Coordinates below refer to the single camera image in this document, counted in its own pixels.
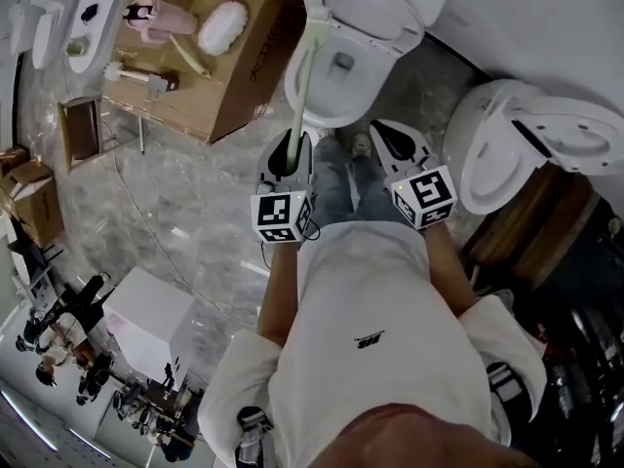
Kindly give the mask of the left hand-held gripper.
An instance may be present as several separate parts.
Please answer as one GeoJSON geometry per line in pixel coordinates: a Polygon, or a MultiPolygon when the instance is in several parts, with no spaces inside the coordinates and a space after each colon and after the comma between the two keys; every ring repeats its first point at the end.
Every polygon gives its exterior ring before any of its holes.
{"type": "Polygon", "coordinates": [[[303,132],[297,149],[296,180],[287,175],[291,131],[275,136],[262,151],[257,166],[256,192],[251,196],[253,231],[266,244],[298,243],[312,215],[312,143],[303,132]]]}

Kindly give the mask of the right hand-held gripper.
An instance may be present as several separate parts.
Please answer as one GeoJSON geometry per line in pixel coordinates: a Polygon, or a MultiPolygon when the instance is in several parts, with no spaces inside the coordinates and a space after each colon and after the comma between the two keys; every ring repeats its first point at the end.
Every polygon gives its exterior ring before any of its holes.
{"type": "Polygon", "coordinates": [[[457,203],[449,168],[429,155],[422,134],[403,123],[373,120],[370,135],[391,202],[409,225],[422,230],[449,218],[457,203]]]}

